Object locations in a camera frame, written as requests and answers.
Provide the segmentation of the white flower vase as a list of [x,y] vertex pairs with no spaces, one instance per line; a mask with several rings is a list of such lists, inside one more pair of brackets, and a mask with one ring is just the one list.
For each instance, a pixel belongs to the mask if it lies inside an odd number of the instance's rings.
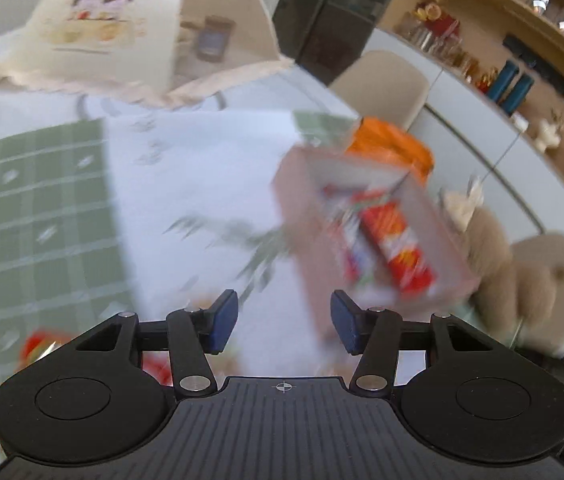
[[552,108],[550,118],[542,118],[538,122],[535,148],[544,154],[547,150],[558,148],[562,141],[561,131],[564,126],[563,114]]

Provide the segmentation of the brown teddy bear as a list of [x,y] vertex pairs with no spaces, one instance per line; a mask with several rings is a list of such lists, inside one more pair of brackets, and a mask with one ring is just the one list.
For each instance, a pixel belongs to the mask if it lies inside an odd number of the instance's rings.
[[514,338],[521,327],[550,318],[564,284],[564,266],[516,258],[501,223],[483,201],[478,179],[463,193],[439,192],[442,213],[457,233],[468,267],[480,279],[472,296],[480,322],[491,337]]

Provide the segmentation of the long red snack packet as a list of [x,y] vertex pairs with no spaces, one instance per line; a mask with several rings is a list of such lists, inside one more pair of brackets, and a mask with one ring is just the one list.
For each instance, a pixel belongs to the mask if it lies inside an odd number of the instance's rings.
[[363,233],[378,252],[398,292],[420,294],[435,284],[436,274],[398,203],[364,208],[360,219]]

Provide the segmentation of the red barcode snack packet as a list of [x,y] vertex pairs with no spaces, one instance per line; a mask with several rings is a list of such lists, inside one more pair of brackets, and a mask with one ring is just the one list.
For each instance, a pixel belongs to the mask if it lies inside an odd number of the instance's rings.
[[[71,334],[57,330],[35,330],[24,341],[20,348],[17,370],[22,370],[51,352],[58,350],[63,344],[73,339]],[[170,363],[165,352],[145,352],[142,356],[142,370],[148,373],[163,386],[172,385]]]

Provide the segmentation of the beige chair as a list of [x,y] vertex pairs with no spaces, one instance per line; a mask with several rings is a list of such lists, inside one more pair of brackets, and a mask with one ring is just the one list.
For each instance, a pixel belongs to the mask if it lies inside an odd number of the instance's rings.
[[389,51],[369,51],[329,85],[360,116],[375,117],[408,130],[424,107],[428,80]]
[[468,265],[480,278],[471,302],[485,333],[546,356],[564,353],[564,235],[514,244],[488,235],[468,243]]

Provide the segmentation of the green checked tablecloth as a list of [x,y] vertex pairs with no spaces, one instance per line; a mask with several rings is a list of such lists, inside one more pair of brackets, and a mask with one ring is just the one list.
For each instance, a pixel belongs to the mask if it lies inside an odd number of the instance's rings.
[[105,147],[100,122],[0,139],[0,384],[36,330],[74,336],[134,305]]

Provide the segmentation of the mesh food cover tent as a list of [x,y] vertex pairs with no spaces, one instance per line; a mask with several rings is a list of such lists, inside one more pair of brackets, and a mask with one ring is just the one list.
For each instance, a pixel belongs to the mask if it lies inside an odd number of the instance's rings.
[[[235,21],[221,63],[196,56],[209,15]],[[0,58],[0,78],[173,110],[292,64],[262,0],[40,0]]]

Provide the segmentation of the teal thermos bottle left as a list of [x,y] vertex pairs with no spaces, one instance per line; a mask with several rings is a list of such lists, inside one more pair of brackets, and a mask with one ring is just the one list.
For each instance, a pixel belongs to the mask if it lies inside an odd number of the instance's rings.
[[488,99],[498,103],[519,71],[520,69],[513,60],[507,60],[486,93]]

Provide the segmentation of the pink cardboard box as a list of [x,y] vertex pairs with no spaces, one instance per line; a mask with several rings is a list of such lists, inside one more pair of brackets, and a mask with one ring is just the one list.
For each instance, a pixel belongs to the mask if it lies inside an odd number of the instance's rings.
[[273,179],[314,327],[334,332],[330,298],[425,321],[460,304],[480,280],[409,171],[296,146]]

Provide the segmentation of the teal thermos bottle right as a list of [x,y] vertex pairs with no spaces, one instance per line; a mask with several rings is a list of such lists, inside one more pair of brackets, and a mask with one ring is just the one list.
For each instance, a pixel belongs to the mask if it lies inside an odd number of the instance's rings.
[[500,102],[500,107],[504,111],[504,114],[511,117],[520,105],[523,103],[529,91],[535,84],[535,79],[529,75],[529,73],[521,74],[521,77],[517,79],[513,88],[509,91],[506,97]]

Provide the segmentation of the jar under food cover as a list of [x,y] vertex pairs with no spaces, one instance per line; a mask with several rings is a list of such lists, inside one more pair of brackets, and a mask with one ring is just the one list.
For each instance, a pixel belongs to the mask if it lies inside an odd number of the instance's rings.
[[221,63],[226,56],[235,21],[223,16],[206,16],[197,35],[196,56],[206,62]]

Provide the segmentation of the small red sachet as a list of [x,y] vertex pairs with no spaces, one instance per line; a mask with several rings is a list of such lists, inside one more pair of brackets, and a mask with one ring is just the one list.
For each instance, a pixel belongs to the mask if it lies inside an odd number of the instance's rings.
[[363,188],[334,184],[322,190],[326,227],[336,245],[348,286],[366,287],[374,282],[376,260],[361,229]]

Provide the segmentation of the teal thermos bottle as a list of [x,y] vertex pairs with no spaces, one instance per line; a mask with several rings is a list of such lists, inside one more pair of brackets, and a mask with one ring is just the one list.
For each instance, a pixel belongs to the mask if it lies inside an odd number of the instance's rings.
[[511,117],[520,105],[523,103],[529,91],[535,84],[535,79],[529,75],[529,73],[521,74],[521,77],[517,79],[513,88],[509,91],[506,97],[500,102],[500,107],[504,111],[504,114]]
[[513,60],[507,60],[486,93],[488,99],[498,103],[519,71],[520,69]]

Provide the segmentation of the dark glass cabinet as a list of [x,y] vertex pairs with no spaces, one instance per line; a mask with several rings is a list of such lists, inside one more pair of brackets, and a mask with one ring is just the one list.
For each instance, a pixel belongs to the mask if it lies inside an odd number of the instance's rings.
[[390,0],[279,0],[273,24],[282,53],[330,84],[360,57]]

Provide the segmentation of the orange folded cloth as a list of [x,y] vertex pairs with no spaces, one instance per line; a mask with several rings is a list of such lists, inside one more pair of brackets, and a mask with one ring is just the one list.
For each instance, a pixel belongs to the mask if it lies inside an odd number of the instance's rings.
[[376,117],[364,116],[352,136],[347,154],[410,171],[422,185],[434,170],[431,150],[407,131]]

